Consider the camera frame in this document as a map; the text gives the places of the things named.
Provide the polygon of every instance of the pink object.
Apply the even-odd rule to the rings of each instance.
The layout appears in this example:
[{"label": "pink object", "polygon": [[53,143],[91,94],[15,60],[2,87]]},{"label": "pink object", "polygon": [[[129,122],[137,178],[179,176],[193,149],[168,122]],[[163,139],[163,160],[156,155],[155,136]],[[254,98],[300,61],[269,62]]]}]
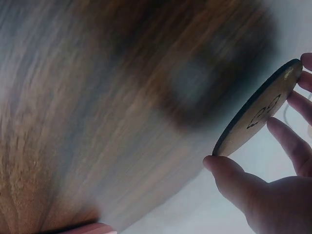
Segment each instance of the pink object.
[{"label": "pink object", "polygon": [[117,234],[117,232],[106,224],[94,223],[61,234]]}]

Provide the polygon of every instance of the wooden table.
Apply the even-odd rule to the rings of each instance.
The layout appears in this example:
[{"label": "wooden table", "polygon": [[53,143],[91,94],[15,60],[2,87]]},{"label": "wooden table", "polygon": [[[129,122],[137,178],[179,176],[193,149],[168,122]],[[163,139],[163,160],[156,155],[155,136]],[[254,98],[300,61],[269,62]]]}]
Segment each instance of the wooden table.
[{"label": "wooden table", "polygon": [[121,231],[178,192],[273,32],[253,0],[1,0],[0,233]]}]

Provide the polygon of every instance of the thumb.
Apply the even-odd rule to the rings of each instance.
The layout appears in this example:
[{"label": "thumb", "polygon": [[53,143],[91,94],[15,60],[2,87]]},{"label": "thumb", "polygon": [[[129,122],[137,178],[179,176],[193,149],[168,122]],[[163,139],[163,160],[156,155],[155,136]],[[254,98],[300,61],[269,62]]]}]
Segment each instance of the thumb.
[{"label": "thumb", "polygon": [[204,166],[213,173],[222,195],[239,208],[246,216],[253,212],[261,199],[267,183],[244,170],[233,160],[222,156],[207,156]]}]

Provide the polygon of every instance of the wooden coaster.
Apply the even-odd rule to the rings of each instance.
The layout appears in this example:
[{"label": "wooden coaster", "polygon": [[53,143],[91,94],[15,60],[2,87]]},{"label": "wooden coaster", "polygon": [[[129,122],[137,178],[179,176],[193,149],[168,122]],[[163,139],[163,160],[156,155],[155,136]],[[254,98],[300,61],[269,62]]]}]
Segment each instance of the wooden coaster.
[{"label": "wooden coaster", "polygon": [[266,124],[284,104],[302,73],[302,63],[291,60],[278,69],[246,102],[222,133],[214,156],[229,156]]}]

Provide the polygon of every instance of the wood grain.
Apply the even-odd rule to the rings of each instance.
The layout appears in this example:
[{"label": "wood grain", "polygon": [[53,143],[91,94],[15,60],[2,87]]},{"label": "wood grain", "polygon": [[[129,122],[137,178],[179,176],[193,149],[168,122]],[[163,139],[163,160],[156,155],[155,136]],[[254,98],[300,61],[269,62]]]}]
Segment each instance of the wood grain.
[{"label": "wood grain", "polygon": [[0,233],[121,231],[176,193],[215,143],[181,129],[263,54],[268,20],[249,0],[1,0]]}]

